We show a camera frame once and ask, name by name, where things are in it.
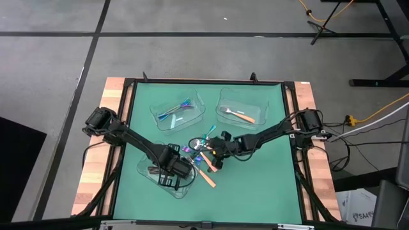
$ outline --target transparent container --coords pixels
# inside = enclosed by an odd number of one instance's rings
[[[267,121],[268,104],[267,98],[257,94],[248,95],[223,88],[216,107],[217,120],[229,125],[257,130]],[[243,117],[241,115],[252,118],[254,122],[241,118]]]
[[[189,99],[189,105],[181,107],[180,105],[187,99]],[[160,115],[174,108],[178,109],[170,113],[165,119],[161,119]],[[193,88],[181,92],[176,97],[164,98],[163,102],[150,105],[150,111],[156,125],[166,135],[173,134],[201,121],[205,110],[205,104]]]
[[[186,187],[182,187],[182,186],[189,184],[194,179],[194,172],[193,172],[193,170],[195,170],[194,167],[192,168],[190,174],[187,176],[186,179],[180,178],[179,186],[181,186],[182,188],[178,188],[177,190],[175,190],[174,186],[176,185],[178,177],[167,175],[166,172],[163,170],[161,171],[160,180],[161,181],[166,180],[166,184],[172,187],[167,187],[167,186],[158,184],[158,180],[159,180],[158,167],[154,165],[152,161],[146,155],[144,155],[142,159],[139,161],[136,169],[144,177],[148,178],[154,184],[158,185],[160,188],[163,188],[166,192],[169,192],[173,197],[177,199],[183,198],[189,191],[189,188],[194,184],[194,183],[191,183],[190,185]]]

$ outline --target gray concrete floor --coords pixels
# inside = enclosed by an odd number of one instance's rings
[[[334,4],[306,0],[316,17]],[[399,34],[409,22],[395,0],[383,0]],[[94,31],[103,0],[0,2],[0,31]],[[119,0],[112,1],[103,31],[313,32],[297,0]],[[386,33],[374,4],[354,4],[328,27],[342,33]],[[91,38],[0,38],[0,116],[47,133],[14,220],[28,220],[81,73]],[[75,115],[56,181],[45,210],[47,219],[68,217],[89,138],[84,121],[99,104],[107,77],[259,79],[309,81],[326,122],[344,115],[365,118],[407,89],[351,88],[348,79],[382,79],[405,63],[391,40],[305,38],[100,38]],[[403,118],[400,112],[389,121]],[[351,142],[400,140],[403,123],[350,138]],[[342,143],[326,145],[330,159],[346,154]],[[398,145],[363,146],[379,169],[397,163]],[[374,171],[358,151],[349,173]],[[334,178],[342,175],[334,173]]]

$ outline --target green table surface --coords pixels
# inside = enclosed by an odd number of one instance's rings
[[[206,105],[203,120],[174,134],[164,135],[156,127],[150,104],[177,95],[185,88],[195,88],[201,95]],[[267,122],[257,131],[218,122],[215,108],[222,88],[267,97],[270,101]],[[223,130],[237,136],[262,131],[284,117],[280,85],[138,83],[130,128],[152,142],[187,145],[191,138],[200,137],[212,125],[217,125],[212,137],[220,135]],[[289,138],[286,136],[264,144],[247,162],[225,159],[222,170],[207,173],[217,184],[215,188],[198,176],[182,199],[174,198],[137,172],[136,165],[143,155],[142,151],[127,144],[114,219],[301,224]],[[204,171],[207,169],[205,163],[200,166]]]

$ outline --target black cable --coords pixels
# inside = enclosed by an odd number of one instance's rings
[[[322,123],[325,127],[339,127],[345,125],[345,123]]]
[[[321,148],[321,147],[319,147],[319,146],[313,146],[313,148],[319,148],[320,150],[324,151],[325,154],[327,154],[327,159],[330,158],[330,155],[328,154],[328,152],[327,152],[325,149],[323,149],[323,148]]]
[[[85,148],[84,153],[82,154],[82,167],[84,167],[84,164],[85,164],[85,156],[87,155],[88,150],[89,150],[90,148],[92,148],[92,147],[94,147],[94,146],[97,146],[97,145],[99,145],[99,144],[102,144],[102,143],[104,143],[104,141],[98,142],[98,143],[96,143],[96,144],[92,144],[92,145],[88,146],[87,148]]]
[[[349,144],[349,146],[361,146],[367,144],[408,144],[409,141],[384,141],[384,142],[365,142],[365,143],[358,143],[358,144]]]
[[[337,134],[340,134],[339,132],[333,130],[332,128],[329,128],[329,129],[331,129],[332,131],[336,132]],[[340,138],[340,140],[352,144],[350,141],[344,139],[344,137]],[[358,146],[354,146],[354,147],[358,150],[359,154],[365,159],[365,161],[366,161],[368,164],[370,164],[374,169],[376,169],[377,171],[379,171],[379,169],[378,169],[375,165],[373,165],[373,164],[365,157],[365,155],[361,152],[361,150],[358,148]],[[339,159],[337,159],[337,160],[343,160],[344,158],[346,158],[347,161],[348,161],[348,163],[349,163],[350,156],[343,157],[343,158],[339,158]]]
[[[372,129],[370,129],[370,130],[362,131],[362,132],[359,132],[359,133],[357,133],[357,134],[347,135],[347,136],[344,137],[344,138],[353,137],[353,136],[356,136],[356,135],[359,135],[359,134],[364,134],[364,133],[370,132],[370,131],[372,131],[372,130],[377,130],[377,129],[383,128],[383,127],[385,127],[385,126],[387,126],[387,125],[393,125],[393,124],[395,124],[395,123],[397,123],[397,122],[404,121],[404,120],[405,120],[405,118],[404,118],[404,119],[399,119],[399,120],[394,121],[394,122],[392,122],[392,123],[387,123],[387,124],[384,124],[384,125],[382,125],[382,126],[379,126],[379,127],[376,127],[376,128],[372,128]]]

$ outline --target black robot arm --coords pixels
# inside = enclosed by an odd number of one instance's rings
[[[300,126],[299,129],[294,129],[291,124],[291,120],[294,118],[300,121],[300,124],[298,124]],[[295,146],[299,149],[312,148],[313,142],[311,137],[321,135],[322,130],[323,125],[318,111],[306,109],[290,114],[278,124],[264,131],[257,134],[245,134],[234,137],[232,141],[231,134],[223,131],[222,138],[214,137],[208,141],[208,146],[214,150],[212,165],[217,169],[221,169],[225,158],[237,158],[246,155],[251,157],[264,143],[284,135],[291,135],[294,138]]]
[[[116,117],[116,113],[108,108],[96,108],[85,124],[86,127],[82,131],[87,135],[103,135],[103,141],[113,146],[129,143],[143,151],[156,166],[169,174],[185,179],[192,170],[192,165],[180,157],[179,145],[150,142],[128,128]]]

